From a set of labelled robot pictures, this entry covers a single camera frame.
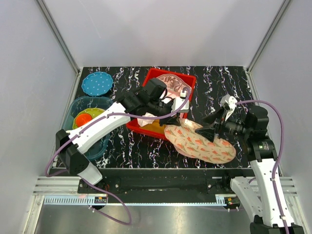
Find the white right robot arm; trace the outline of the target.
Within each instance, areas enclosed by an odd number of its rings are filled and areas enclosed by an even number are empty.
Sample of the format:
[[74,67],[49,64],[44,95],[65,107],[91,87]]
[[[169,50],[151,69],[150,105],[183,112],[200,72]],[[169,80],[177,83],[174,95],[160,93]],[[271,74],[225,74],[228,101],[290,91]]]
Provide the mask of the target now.
[[221,108],[205,118],[208,126],[195,132],[210,141],[222,134],[238,136],[247,147],[247,158],[258,186],[256,194],[244,176],[225,175],[221,187],[235,193],[249,219],[252,234],[302,234],[304,228],[295,224],[285,200],[278,173],[279,154],[267,135],[268,112],[261,106],[248,109],[244,120],[225,120],[227,111]]

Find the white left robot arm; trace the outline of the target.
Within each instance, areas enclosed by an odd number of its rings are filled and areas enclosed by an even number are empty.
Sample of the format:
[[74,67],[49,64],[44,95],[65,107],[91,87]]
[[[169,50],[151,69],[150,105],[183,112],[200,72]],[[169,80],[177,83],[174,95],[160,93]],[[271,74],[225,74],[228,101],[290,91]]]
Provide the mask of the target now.
[[190,87],[184,87],[180,95],[164,103],[166,84],[153,78],[144,86],[128,91],[118,98],[102,114],[74,130],[56,133],[56,152],[69,174],[79,176],[88,183],[94,193],[105,188],[100,170],[85,153],[100,139],[132,119],[159,120],[160,124],[175,124],[179,113],[189,109]]

